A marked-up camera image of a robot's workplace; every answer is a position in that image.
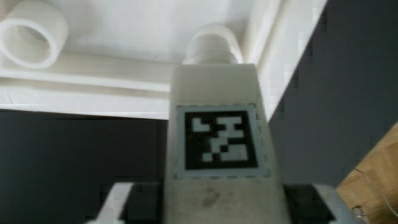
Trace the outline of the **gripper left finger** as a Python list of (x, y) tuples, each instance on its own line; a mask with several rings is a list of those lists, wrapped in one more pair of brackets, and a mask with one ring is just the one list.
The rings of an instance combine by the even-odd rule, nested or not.
[(118, 182), (107, 192), (98, 214), (86, 224), (157, 224), (161, 190), (159, 182)]

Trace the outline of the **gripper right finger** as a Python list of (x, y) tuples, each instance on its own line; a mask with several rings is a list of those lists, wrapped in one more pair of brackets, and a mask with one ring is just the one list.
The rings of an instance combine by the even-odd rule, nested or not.
[(292, 224), (361, 224), (331, 185), (287, 184), (285, 194)]

